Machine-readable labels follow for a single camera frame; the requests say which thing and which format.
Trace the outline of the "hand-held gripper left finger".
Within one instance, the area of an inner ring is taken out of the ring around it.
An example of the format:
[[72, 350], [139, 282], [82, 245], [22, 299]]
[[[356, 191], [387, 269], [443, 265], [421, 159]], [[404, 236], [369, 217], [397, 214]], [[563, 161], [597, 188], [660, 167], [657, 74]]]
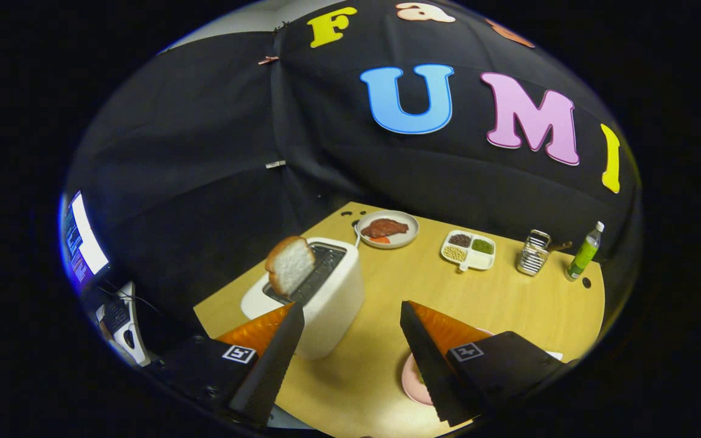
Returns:
[[209, 415], [263, 429], [303, 329], [303, 305], [288, 303], [215, 339], [192, 336], [144, 370]]

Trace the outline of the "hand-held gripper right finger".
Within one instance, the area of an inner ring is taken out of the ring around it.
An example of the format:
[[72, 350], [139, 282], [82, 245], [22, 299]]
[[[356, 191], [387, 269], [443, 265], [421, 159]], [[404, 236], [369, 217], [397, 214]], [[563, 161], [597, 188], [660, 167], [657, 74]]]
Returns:
[[403, 301], [400, 327], [440, 420], [450, 426], [522, 405], [570, 364], [514, 331], [497, 335], [415, 301]]

